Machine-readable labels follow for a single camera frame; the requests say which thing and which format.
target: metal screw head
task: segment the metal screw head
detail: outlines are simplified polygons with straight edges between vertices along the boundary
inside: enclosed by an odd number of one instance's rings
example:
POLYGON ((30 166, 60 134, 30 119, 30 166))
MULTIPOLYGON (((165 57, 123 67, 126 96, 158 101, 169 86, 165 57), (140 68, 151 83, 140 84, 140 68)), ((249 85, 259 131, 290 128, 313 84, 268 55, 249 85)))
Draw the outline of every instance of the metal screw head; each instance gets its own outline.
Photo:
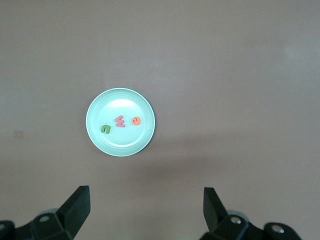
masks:
POLYGON ((234 224, 240 224, 241 220, 237 216, 232 216, 231 217, 231 222, 233 222, 234 224))
POLYGON ((40 219, 39 219, 39 222, 40 223, 43 223, 43 222, 46 222, 46 221, 48 221, 49 220, 49 217, 48 216, 43 216, 43 217, 41 217, 40 219))
POLYGON ((275 231, 278 234, 283 234, 285 232, 285 230, 279 225, 272 225, 271 228, 273 231, 275 231))

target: turquoise plate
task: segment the turquoise plate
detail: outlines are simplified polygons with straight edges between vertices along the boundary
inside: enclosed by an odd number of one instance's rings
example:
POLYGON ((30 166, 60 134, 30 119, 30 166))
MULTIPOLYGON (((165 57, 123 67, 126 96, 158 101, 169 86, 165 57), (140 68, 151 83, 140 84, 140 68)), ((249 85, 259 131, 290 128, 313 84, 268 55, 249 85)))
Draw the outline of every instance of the turquoise plate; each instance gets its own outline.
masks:
POLYGON ((101 93, 86 114, 86 130, 93 144, 117 157, 144 149, 154 134, 155 125, 155 114, 148 101, 127 88, 101 93))

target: table surface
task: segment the table surface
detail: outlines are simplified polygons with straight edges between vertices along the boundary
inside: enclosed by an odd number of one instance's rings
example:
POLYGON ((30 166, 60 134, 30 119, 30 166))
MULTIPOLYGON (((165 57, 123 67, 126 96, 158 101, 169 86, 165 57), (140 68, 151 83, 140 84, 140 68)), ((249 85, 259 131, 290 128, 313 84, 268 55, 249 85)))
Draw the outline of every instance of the table surface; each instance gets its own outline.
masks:
POLYGON ((0 219, 89 185, 77 240, 198 240, 204 187, 262 228, 320 236, 320 1, 0 1, 0 219), (114 157, 86 130, 100 93, 154 110, 114 157))

